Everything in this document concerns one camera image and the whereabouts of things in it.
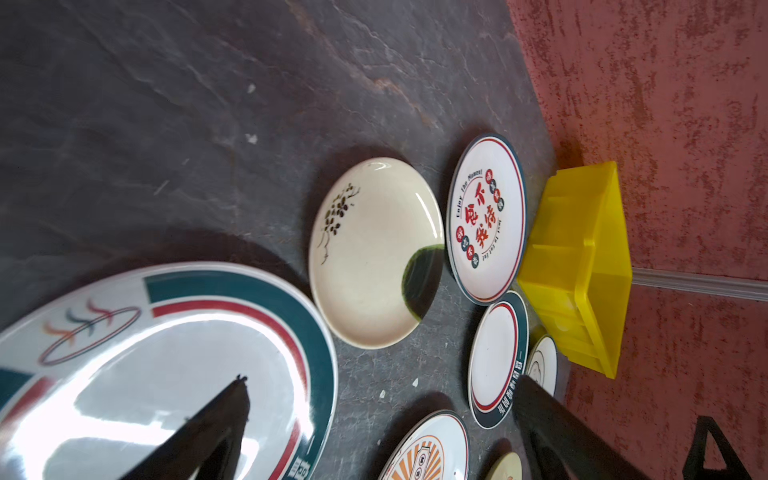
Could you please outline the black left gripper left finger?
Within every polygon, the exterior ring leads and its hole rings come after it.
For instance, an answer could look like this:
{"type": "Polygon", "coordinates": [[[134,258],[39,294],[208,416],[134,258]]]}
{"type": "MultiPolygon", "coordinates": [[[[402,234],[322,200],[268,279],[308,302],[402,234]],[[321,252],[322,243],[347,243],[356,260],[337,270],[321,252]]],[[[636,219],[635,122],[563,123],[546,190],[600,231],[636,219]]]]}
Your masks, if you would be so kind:
{"type": "Polygon", "coordinates": [[[247,378],[239,376],[126,479],[232,479],[250,412],[247,378]]]}

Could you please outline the cream plate green patch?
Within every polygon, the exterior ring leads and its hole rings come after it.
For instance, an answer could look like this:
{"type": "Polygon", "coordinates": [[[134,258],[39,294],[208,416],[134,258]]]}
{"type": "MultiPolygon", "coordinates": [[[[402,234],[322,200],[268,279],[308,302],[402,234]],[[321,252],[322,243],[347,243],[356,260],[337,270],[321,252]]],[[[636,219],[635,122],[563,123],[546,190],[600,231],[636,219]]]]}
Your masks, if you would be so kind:
{"type": "Polygon", "coordinates": [[[345,172],[321,202],[311,230],[312,296],[328,327],[367,350],[412,333],[439,288],[442,214],[408,163],[379,157],[345,172]]]}

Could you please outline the green red rim plate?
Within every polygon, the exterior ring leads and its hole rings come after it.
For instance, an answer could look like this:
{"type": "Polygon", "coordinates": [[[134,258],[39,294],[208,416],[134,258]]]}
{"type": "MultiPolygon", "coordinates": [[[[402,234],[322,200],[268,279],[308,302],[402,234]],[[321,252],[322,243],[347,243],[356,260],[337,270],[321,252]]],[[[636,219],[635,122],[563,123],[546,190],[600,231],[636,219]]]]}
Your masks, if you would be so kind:
{"type": "Polygon", "coordinates": [[[1,475],[117,479],[237,378],[239,479],[307,479],[337,405],[331,335],[280,277],[224,262],[119,274],[1,334],[1,475]]]}

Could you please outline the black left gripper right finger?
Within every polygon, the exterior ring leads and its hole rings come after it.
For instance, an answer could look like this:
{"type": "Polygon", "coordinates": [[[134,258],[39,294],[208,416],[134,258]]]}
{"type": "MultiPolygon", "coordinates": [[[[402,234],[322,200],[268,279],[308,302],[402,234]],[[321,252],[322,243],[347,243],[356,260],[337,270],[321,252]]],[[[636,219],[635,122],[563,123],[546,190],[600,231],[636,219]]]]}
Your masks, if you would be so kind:
{"type": "Polygon", "coordinates": [[[512,410],[533,479],[647,477],[527,375],[517,381],[512,410]]]}

